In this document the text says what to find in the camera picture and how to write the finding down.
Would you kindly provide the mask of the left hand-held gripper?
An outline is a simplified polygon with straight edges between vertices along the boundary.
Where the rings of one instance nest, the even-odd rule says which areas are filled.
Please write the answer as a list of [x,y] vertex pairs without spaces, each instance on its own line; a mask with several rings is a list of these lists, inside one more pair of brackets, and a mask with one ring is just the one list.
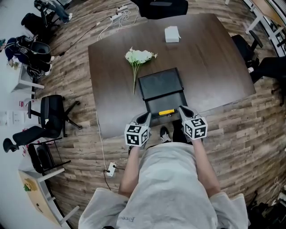
[[124,131],[125,143],[128,146],[143,147],[150,137],[151,113],[145,112],[134,117],[134,122],[143,125],[127,124]]

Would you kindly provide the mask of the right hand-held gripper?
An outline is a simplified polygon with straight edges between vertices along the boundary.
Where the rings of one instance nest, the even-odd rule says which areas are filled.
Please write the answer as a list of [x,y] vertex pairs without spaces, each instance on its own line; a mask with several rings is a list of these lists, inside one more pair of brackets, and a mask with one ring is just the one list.
[[207,135],[208,124],[196,110],[179,106],[178,111],[182,120],[183,132],[187,139],[197,140],[205,138]]

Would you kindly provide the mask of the yellow tool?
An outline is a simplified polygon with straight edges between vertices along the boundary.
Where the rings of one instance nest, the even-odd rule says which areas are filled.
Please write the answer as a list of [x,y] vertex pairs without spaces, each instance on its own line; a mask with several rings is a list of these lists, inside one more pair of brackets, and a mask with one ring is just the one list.
[[160,115],[160,116],[171,115],[171,114],[176,113],[177,111],[178,111],[178,109],[164,110],[164,111],[158,112],[158,115]]

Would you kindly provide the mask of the black case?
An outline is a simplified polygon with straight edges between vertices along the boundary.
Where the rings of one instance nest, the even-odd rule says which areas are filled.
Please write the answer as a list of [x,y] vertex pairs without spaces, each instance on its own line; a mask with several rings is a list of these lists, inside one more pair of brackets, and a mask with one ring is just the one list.
[[178,111],[171,115],[158,115],[164,110],[186,106],[184,86],[177,68],[167,69],[139,78],[139,87],[146,109],[151,113],[151,126],[178,120]]

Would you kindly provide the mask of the person's left forearm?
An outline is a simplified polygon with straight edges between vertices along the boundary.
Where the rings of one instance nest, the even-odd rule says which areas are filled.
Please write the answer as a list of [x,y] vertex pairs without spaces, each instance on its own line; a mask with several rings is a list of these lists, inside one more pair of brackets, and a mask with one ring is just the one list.
[[133,147],[130,151],[127,164],[121,179],[118,194],[130,198],[139,180],[139,153],[140,147]]

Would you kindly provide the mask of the person's right forearm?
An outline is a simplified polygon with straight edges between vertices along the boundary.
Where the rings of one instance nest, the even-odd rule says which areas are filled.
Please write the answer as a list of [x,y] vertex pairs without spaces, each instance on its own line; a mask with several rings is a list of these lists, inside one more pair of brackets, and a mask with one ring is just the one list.
[[191,142],[194,148],[198,179],[204,186],[206,193],[210,198],[221,192],[219,181],[210,161],[208,160],[202,141],[197,139],[192,140]]

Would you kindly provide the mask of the white tissue box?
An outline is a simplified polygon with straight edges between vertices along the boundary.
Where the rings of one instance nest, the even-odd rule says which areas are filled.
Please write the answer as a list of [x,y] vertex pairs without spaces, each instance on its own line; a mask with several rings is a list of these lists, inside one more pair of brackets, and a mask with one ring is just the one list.
[[165,28],[165,41],[166,43],[178,43],[180,41],[180,35],[177,26],[169,26]]

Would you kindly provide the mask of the person's black trouser leg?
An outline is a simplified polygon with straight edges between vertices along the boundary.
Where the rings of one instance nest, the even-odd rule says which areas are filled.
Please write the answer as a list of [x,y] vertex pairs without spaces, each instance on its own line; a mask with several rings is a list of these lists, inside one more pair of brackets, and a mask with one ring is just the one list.
[[181,120],[173,121],[172,125],[173,125],[173,129],[174,129],[173,134],[172,134],[173,142],[189,144],[189,142],[187,141],[187,138],[183,132],[183,125],[181,123]]

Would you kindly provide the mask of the person's black white shoe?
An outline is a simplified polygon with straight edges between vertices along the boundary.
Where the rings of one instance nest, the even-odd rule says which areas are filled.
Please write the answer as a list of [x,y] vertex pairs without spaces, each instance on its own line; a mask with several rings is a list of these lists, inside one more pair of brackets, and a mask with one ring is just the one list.
[[160,139],[161,139],[162,143],[171,142],[171,139],[169,137],[169,131],[165,126],[162,126],[160,128]]

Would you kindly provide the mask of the white artificial flower bunch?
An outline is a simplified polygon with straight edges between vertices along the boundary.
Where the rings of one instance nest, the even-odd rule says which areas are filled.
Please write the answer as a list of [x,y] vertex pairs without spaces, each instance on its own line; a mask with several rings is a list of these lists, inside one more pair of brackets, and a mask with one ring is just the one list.
[[149,52],[147,50],[140,51],[134,50],[133,47],[125,54],[125,59],[129,62],[133,69],[133,93],[135,93],[136,88],[136,77],[139,70],[139,67],[151,60],[152,58],[157,58],[158,54]]

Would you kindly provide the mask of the person's grey shirt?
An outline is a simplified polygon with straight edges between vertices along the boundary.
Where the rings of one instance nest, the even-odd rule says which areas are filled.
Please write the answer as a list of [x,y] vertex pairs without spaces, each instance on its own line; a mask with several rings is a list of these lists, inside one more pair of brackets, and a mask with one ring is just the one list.
[[130,198],[97,188],[79,229],[248,229],[243,194],[208,197],[197,174],[193,145],[169,142],[139,157]]

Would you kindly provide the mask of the black folding chair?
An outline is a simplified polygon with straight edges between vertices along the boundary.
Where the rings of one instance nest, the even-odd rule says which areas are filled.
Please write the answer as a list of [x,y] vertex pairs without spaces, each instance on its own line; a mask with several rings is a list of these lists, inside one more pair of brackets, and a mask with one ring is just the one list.
[[44,174],[47,171],[63,166],[71,161],[56,164],[47,143],[29,144],[28,153],[36,172]]

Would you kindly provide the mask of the reclined black office chair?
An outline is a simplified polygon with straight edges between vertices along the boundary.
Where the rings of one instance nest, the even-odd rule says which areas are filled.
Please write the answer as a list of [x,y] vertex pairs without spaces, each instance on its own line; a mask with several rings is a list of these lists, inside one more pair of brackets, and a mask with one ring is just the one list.
[[60,133],[61,131],[44,129],[39,126],[33,126],[19,133],[15,133],[13,135],[13,140],[15,141],[15,144],[13,144],[13,142],[9,138],[4,139],[3,149],[6,153],[9,150],[15,152],[19,149],[19,146],[28,145],[41,137],[56,139],[60,136]]

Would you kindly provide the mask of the black bag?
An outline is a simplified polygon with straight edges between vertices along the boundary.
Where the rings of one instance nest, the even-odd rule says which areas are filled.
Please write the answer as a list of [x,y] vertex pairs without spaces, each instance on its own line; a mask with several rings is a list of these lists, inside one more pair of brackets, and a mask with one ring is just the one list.
[[248,208],[248,229],[286,229],[286,202],[279,200],[273,206],[265,203]]

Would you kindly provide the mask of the light wooden table white frame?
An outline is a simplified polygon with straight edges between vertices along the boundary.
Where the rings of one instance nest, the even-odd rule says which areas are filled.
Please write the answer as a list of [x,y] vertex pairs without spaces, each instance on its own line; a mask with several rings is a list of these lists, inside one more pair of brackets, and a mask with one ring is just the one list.
[[273,44],[274,49],[279,57],[286,56],[286,48],[278,46],[278,36],[282,35],[282,32],[286,32],[286,18],[284,15],[280,16],[276,11],[277,7],[274,7],[270,0],[244,0],[249,3],[250,11],[256,16],[254,21],[246,29],[245,33],[250,34],[250,30],[253,30],[258,23],[261,23],[268,34],[268,40]]
[[52,208],[51,205],[54,202],[55,197],[48,195],[43,189],[43,184],[46,180],[64,171],[64,168],[60,168],[38,178],[32,176],[32,174],[28,171],[18,171],[24,187],[28,189],[26,194],[28,195],[34,208],[58,226],[63,226],[63,224],[80,209],[80,207],[77,205],[66,216],[57,216],[56,211]]

